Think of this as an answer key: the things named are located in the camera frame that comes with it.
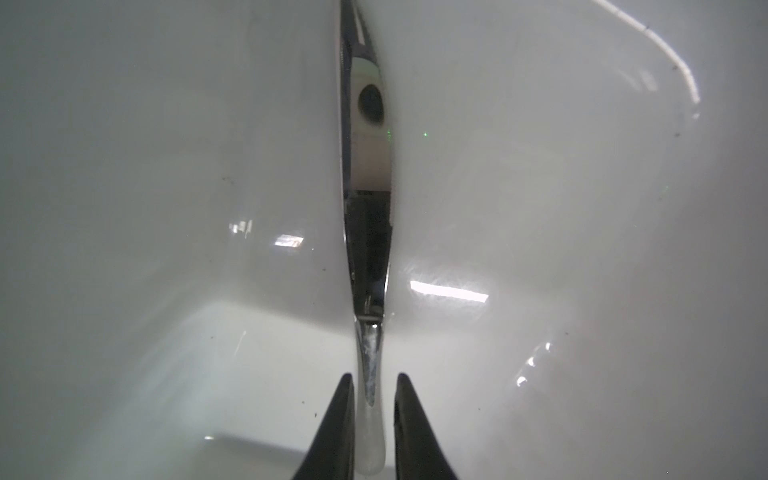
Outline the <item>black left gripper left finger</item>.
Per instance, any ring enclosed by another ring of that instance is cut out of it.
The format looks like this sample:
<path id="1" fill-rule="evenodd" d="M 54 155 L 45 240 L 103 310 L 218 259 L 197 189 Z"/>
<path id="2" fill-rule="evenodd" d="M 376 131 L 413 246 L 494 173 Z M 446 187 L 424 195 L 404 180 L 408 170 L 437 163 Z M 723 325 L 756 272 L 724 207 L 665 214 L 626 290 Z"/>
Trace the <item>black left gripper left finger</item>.
<path id="1" fill-rule="evenodd" d="M 355 390 L 341 376 L 316 435 L 293 480 L 351 480 L 355 459 Z"/>

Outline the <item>white rectangular tray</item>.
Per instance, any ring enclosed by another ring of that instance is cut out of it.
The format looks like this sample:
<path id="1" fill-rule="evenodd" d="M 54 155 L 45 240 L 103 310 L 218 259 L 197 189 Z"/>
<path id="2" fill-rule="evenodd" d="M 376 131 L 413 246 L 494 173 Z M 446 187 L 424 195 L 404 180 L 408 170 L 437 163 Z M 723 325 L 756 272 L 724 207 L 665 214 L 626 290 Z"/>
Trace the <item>white rectangular tray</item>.
<path id="1" fill-rule="evenodd" d="M 767 475 L 767 5 L 362 1 L 383 423 L 462 479 Z M 357 369 L 332 1 L 1 5 L 1 475 L 288 479 Z"/>

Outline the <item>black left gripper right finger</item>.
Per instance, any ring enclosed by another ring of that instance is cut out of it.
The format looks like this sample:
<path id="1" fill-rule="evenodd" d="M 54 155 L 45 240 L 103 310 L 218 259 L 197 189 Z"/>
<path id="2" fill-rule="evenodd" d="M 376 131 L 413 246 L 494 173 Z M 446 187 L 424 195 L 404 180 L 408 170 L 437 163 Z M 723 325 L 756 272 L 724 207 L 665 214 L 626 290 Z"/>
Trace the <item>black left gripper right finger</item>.
<path id="1" fill-rule="evenodd" d="M 397 377 L 394 400 L 397 480 L 457 480 L 431 428 L 409 376 Z"/>

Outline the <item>silver table knife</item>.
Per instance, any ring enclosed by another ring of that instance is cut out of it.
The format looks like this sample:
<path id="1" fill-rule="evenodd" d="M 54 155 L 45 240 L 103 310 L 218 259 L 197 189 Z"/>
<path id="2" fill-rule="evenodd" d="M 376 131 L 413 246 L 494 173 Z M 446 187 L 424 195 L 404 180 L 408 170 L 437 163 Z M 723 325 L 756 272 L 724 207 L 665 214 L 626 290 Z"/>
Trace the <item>silver table knife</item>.
<path id="1" fill-rule="evenodd" d="M 386 461 L 380 365 L 392 237 L 391 127 L 384 76 L 357 2 L 337 2 L 344 241 L 358 350 L 355 469 Z"/>

